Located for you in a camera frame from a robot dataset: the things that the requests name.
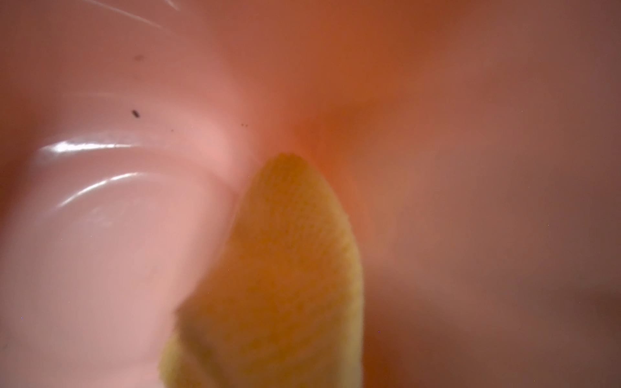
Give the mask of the yellow cleaning cloth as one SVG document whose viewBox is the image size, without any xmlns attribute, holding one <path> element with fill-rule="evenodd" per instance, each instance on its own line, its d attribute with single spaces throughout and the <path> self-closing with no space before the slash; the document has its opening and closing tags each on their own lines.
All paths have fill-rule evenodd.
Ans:
<svg viewBox="0 0 621 388">
<path fill-rule="evenodd" d="M 332 187 L 304 158 L 268 160 L 221 257 L 176 311 L 166 387 L 360 387 L 364 283 Z"/>
</svg>

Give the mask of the pink plastic bucket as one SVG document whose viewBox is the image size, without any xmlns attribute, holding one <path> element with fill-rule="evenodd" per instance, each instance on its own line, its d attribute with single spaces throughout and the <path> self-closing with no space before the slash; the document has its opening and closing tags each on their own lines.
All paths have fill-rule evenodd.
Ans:
<svg viewBox="0 0 621 388">
<path fill-rule="evenodd" d="M 157 387 L 279 152 L 357 233 L 366 386 L 619 386 L 617 1 L 2 2 L 2 386 Z"/>
</svg>

